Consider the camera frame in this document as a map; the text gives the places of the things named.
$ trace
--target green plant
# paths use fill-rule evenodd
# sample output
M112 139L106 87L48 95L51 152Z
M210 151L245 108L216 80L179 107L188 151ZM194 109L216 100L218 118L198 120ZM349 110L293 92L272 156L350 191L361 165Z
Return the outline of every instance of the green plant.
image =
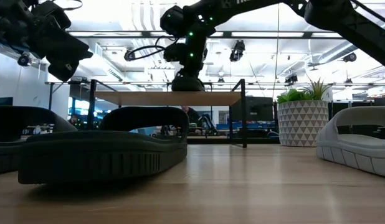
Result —
M322 100L324 92L329 87L330 86L324 85L323 82L320 82L320 79L318 79L317 82L310 80L310 87L305 87L303 91L291 89L287 93L278 96L277 103L280 104L298 100Z

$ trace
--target white geometric planter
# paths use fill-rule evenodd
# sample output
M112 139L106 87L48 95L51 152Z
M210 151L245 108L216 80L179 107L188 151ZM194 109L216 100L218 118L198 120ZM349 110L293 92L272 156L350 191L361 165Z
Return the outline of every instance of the white geometric planter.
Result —
M278 129L283 146L316 147L317 135L327 122L326 101L290 101L278 106Z

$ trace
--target potted plant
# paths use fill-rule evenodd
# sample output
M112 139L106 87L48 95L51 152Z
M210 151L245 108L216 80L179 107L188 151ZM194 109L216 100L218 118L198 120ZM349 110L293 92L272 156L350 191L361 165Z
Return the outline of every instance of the potted plant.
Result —
M316 147L317 135L328 122L328 102L322 99L329 87L320 79L310 80L309 88L291 89L277 97L281 145Z

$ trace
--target ceiling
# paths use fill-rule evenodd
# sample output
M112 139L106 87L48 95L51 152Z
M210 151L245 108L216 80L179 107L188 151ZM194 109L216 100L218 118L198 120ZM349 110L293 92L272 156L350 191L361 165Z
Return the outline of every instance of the ceiling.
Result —
M104 4L103 1L83 0L82 8L67 12L72 21L69 31L89 44L98 57L82 61L80 69L83 72L79 72L78 75L84 74L86 77L94 77L101 81L116 81L108 72L109 65L110 68L120 72L125 81L171 80L175 70L177 71L180 66L165 62L161 54L133 62L126 62L123 56L126 49L154 44L155 38L133 36L142 35L141 32L144 31L161 32L159 19L167 9L175 4L184 6L194 2L196 0L106 0ZM385 17L385 0L361 2ZM57 0L56 3L69 6L69 2L65 0ZM369 16L360 8L358 11L379 23L377 18ZM360 50L354 51L358 56L355 62L341 62L339 56L331 58L329 63L320 65L317 70L312 71L307 63L314 62L316 58L331 50L349 47L349 42L343 39L288 39L289 35L323 32L323 30L308 25L303 18L284 4L237 15L216 29L218 32L231 31L233 35L238 31L244 32L238 35L242 35L240 39L244 40L246 51L239 62L230 62L231 48L236 39L211 37L207 46L209 53L200 73L200 78L204 82L216 82L219 72L226 82L237 82L241 78L248 82L269 83L278 78L280 82L284 82L285 77L292 73L298 75L299 82L307 82L308 76L312 79L322 78L330 83L344 82L346 78L353 78L356 83L385 82L385 69ZM277 39L277 35L258 37L274 33L278 33L280 38ZM318 33L318 35L337 37L335 34ZM163 46L170 43L170 40L164 39L159 42ZM100 50L96 51L96 45L102 48L102 54ZM141 54L150 52L152 50L148 49Z

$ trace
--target wooden surface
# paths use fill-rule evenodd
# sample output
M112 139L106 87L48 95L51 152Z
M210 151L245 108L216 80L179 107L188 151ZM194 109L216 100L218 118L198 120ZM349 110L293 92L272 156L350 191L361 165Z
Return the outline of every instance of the wooden surface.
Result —
M95 96L123 106L230 106L240 92L97 91Z
M20 185L0 175L0 224L380 224L385 178L321 161L314 149L190 146L135 183Z

